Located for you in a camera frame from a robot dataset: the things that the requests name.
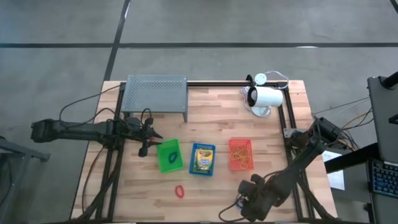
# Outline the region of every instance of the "orange bin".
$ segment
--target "orange bin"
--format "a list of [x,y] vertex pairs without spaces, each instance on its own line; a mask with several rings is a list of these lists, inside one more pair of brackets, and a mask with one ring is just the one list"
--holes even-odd
[[251,142],[248,139],[229,140],[229,169],[253,170]]

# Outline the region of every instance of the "green bin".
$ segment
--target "green bin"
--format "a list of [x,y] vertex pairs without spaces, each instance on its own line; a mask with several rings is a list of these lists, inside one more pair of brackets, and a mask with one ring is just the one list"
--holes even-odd
[[178,139],[171,139],[156,146],[157,159],[159,160],[159,170],[161,173],[172,172],[184,168],[180,143]]

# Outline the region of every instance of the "wooden table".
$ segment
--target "wooden table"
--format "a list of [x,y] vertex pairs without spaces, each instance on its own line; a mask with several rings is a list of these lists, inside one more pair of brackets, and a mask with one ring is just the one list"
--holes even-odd
[[[120,84],[104,82],[103,90]],[[254,173],[265,175],[287,166],[285,148],[280,129],[279,115],[272,109],[271,117],[257,118],[243,105],[241,87],[190,87],[188,123],[181,114],[153,114],[154,129],[164,139],[177,138],[183,155],[184,169],[161,174],[156,148],[149,149],[148,156],[138,157],[141,143],[126,141],[123,164],[116,199],[114,221],[133,222],[220,222],[218,213],[231,205],[236,197],[240,181],[249,180]],[[290,97],[298,128],[307,129],[312,124],[310,105],[304,82],[291,81]],[[116,107],[118,89],[103,94],[97,110]],[[96,122],[113,118],[111,113],[101,113]],[[251,139],[254,156],[253,171],[229,170],[228,140]],[[192,144],[202,142],[216,145],[216,161],[213,177],[200,177],[188,173]],[[90,142],[80,179],[72,218],[81,214],[81,192],[93,159],[101,149],[97,142]],[[100,155],[88,182],[85,206],[98,193],[106,150]],[[310,188],[329,213],[336,216],[322,157],[318,156],[307,168]],[[185,197],[175,195],[175,187],[182,185]],[[300,198],[304,205],[303,193]],[[225,219],[240,218],[234,207],[223,214]],[[296,221],[294,200],[290,196],[280,207],[273,207],[266,221]]]

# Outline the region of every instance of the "blue tray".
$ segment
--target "blue tray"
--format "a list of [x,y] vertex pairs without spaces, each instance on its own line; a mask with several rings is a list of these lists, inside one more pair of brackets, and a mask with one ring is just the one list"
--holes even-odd
[[[213,150],[213,162],[211,163],[211,168],[208,174],[201,174],[193,171],[193,163],[195,161],[195,152],[197,149],[210,149]],[[211,177],[213,175],[214,164],[216,161],[216,146],[210,144],[193,143],[192,154],[191,154],[191,164],[189,165],[189,173],[193,175],[201,175],[205,177]]]

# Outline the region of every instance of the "concrete floor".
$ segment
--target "concrete floor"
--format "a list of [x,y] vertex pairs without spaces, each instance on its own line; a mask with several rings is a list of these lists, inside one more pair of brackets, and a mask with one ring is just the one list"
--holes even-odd
[[[123,2],[0,0],[0,43],[111,43]],[[121,42],[398,42],[397,21],[388,0],[132,0]],[[69,217],[87,142],[33,143],[30,123],[57,118],[67,103],[98,93],[110,52],[0,49],[0,135],[52,154],[48,163],[30,165],[12,223]],[[366,97],[367,77],[396,72],[397,54],[398,48],[119,49],[111,80],[130,74],[240,80],[278,70],[305,80],[312,111],[319,111]],[[70,108],[65,119],[93,116],[97,101]],[[367,102],[325,117],[343,125],[369,108]],[[352,134],[360,146],[376,140],[371,124]],[[352,194],[333,191],[339,216],[366,221],[363,204],[347,200]]]

